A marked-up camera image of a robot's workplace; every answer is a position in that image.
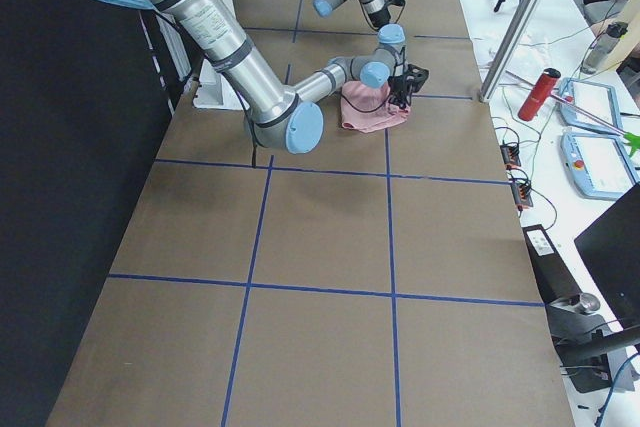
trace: folded towel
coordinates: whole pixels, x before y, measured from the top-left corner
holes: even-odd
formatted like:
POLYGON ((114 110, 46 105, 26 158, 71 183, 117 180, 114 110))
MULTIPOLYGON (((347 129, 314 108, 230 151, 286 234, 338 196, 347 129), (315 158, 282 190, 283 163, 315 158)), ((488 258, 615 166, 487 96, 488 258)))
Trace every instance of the folded towel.
POLYGON ((386 83, 379 89, 373 89, 362 82, 347 82, 342 86, 342 96, 340 108, 345 129, 375 132, 402 124, 411 112, 410 107, 403 110, 385 102, 389 96, 389 84, 386 83))

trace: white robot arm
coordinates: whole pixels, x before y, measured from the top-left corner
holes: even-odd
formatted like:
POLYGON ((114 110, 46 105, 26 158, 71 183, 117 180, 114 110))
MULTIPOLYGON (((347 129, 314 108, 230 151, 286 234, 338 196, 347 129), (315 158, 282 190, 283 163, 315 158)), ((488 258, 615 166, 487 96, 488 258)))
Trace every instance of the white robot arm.
MULTIPOLYGON (((315 102, 350 80, 360 80, 374 88, 387 81, 392 90, 399 84, 406 88, 407 73, 416 69, 406 65, 402 27, 388 24, 388 19, 380 21, 380 15, 384 14, 373 17, 383 24, 373 54, 332 59, 309 78, 288 86, 274 74, 222 0, 99 1, 135 9, 156 9, 173 15, 214 68, 246 99, 253 140, 263 147, 286 149, 292 153, 310 151, 320 141, 323 130, 322 113, 315 102)), ((424 80, 426 78, 419 86, 414 83, 411 88, 417 91, 424 80)))

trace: white table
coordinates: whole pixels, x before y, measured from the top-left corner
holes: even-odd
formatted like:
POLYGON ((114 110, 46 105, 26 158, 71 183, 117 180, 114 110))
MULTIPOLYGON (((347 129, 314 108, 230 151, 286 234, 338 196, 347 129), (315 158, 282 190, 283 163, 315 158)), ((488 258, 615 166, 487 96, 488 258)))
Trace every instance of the white table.
MULTIPOLYGON (((496 2, 497 0, 461 0, 479 67, 486 64, 490 60, 491 54, 497 50, 518 6, 518 0, 506 0, 500 11, 494 13, 493 7, 496 2)), ((561 37, 570 35, 571 37, 547 46, 523 45, 519 47, 509 65, 509 70, 532 82, 536 81, 540 72, 546 67, 558 69, 563 77, 572 75, 581 62, 587 47, 594 39, 593 34, 586 27, 587 24, 572 0, 542 0, 521 40, 521 44, 549 43, 561 37), (546 62, 543 60, 545 54, 548 55, 548 61, 550 61, 548 65, 545 65, 546 62)), ((481 74, 486 74, 486 69, 481 68, 480 70, 481 74)), ((592 80, 609 84, 615 88, 622 112, 638 112, 635 102, 615 69, 599 74, 592 80)), ((512 79, 505 75, 502 82, 512 83, 512 79)), ((527 94, 527 91, 513 85, 499 87, 490 102, 491 113, 495 117, 496 127, 507 125, 518 132, 521 140, 537 140, 537 135, 514 122, 509 112, 510 105, 515 115, 527 94)), ((548 234, 576 282, 584 292, 594 293, 602 301, 602 295, 578 255, 573 240, 612 202, 588 200, 578 194, 560 156, 560 136, 568 127, 563 125, 559 114, 552 112, 552 109, 552 102, 547 102, 537 117, 530 122, 534 129, 540 131, 551 115, 535 156, 533 187, 547 196, 558 210, 556 224, 548 231, 548 234)), ((625 129, 632 132, 640 131, 640 121, 637 119, 627 117, 623 118, 623 122, 625 129)), ((498 139, 502 139, 504 133, 504 129, 498 130, 498 139)), ((507 141, 513 140, 513 138, 513 134, 507 134, 507 141)), ((529 175, 532 173, 534 149, 534 144, 521 146, 520 158, 523 170, 529 175)), ((636 156, 634 162, 638 162, 638 158, 639 156, 636 156)), ((549 226, 553 221, 553 210, 542 198, 536 194, 533 195, 534 208, 524 211, 521 217, 522 226, 533 224, 549 226)), ((607 321, 615 319, 604 302, 599 313, 607 321)), ((614 331, 620 329, 617 323, 610 324, 610 326, 614 331)), ((598 415, 597 409, 604 403, 607 391, 580 394, 574 389, 569 379, 565 379, 565 385, 576 426, 593 426, 598 415), (578 405, 587 406, 589 409, 579 409, 578 405)), ((637 427, 640 425, 640 382, 636 383, 636 392, 615 393, 603 425, 616 427, 637 427)))

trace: dark background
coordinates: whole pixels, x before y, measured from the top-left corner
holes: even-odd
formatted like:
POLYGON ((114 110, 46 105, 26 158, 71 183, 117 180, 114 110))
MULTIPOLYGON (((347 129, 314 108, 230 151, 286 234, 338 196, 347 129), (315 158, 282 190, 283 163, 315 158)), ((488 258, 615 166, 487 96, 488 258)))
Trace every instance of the dark background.
POLYGON ((137 11, 0 7, 0 425, 41 426, 180 88, 158 45, 161 87, 137 11))

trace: red bottle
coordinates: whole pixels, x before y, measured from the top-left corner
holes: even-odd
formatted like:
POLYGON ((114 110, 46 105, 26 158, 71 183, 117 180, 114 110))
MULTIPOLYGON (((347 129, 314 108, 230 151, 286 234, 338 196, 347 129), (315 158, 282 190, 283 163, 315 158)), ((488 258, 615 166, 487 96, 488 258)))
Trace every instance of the red bottle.
POLYGON ((544 104, 544 101, 547 100, 547 97, 551 94, 559 78, 560 72, 556 69, 543 70, 536 85, 533 86, 529 97, 527 97, 527 100, 525 100, 522 107, 520 107, 518 117, 527 122, 533 119, 538 113, 538 110, 540 110, 540 107, 542 107, 542 104, 544 104))

